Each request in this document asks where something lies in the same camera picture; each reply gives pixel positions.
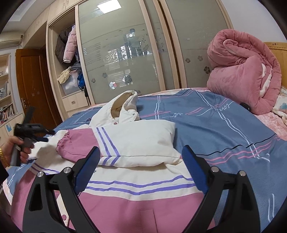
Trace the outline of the person left hand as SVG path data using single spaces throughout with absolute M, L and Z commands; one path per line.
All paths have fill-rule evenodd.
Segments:
M 1 146 L 1 163 L 4 168 L 10 166 L 14 147 L 16 145 L 21 146 L 23 144 L 24 141 L 16 136 L 10 136 L 7 138 L 6 142 Z M 34 144 L 31 144 L 29 147 L 23 147 L 22 151 L 20 152 L 20 160 L 22 163 L 27 162 L 29 154 L 33 148 Z

